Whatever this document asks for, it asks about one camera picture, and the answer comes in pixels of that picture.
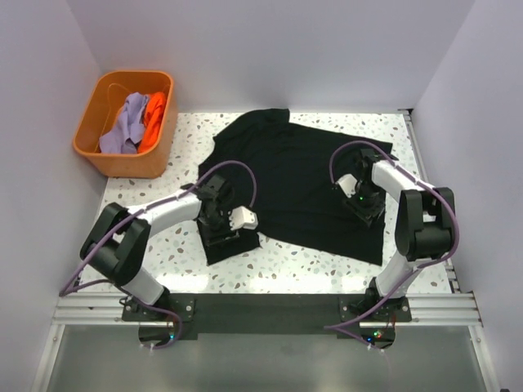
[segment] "black t-shirt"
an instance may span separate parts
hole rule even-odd
[[[303,247],[382,264],[384,214],[370,228],[342,206],[345,196],[333,189],[329,159],[349,141],[368,140],[390,153],[392,145],[290,123],[286,109],[248,112],[214,137],[212,154],[199,165],[203,175],[214,165],[235,159],[251,167],[257,179],[257,231]],[[334,178],[354,173],[357,148],[347,148],[334,162]],[[253,194],[247,171],[227,166],[217,173],[234,187],[232,207],[247,206]],[[206,249],[208,263],[259,246],[255,232],[222,249]]]

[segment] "orange cloth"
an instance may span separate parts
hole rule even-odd
[[[144,137],[138,146],[138,153],[149,151],[156,143],[160,133],[160,125],[162,125],[163,112],[167,104],[167,97],[162,92],[155,92],[149,95],[149,103],[145,108]]]

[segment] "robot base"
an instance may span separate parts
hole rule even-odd
[[[200,333],[238,333],[264,335],[324,335],[332,334],[324,326],[348,321],[355,317],[353,305],[360,304],[364,294],[190,294],[172,293],[172,310],[183,321],[181,339],[198,339]],[[133,300],[123,303],[124,322],[160,322],[164,314],[145,310]],[[365,322],[408,322],[412,320],[406,298],[386,304]],[[360,327],[358,323],[345,328],[377,346],[391,345],[393,328]],[[164,325],[140,326],[142,342],[168,341],[173,331]]]

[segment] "gray floor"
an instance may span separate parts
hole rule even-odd
[[[467,329],[404,327],[383,355],[335,336],[202,335],[141,348],[136,327],[68,327],[49,391],[481,392]]]

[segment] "purple cloth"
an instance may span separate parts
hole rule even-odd
[[[113,129],[100,137],[100,150],[105,154],[136,154],[136,145],[144,137],[141,121],[149,96],[134,92],[128,96]]]

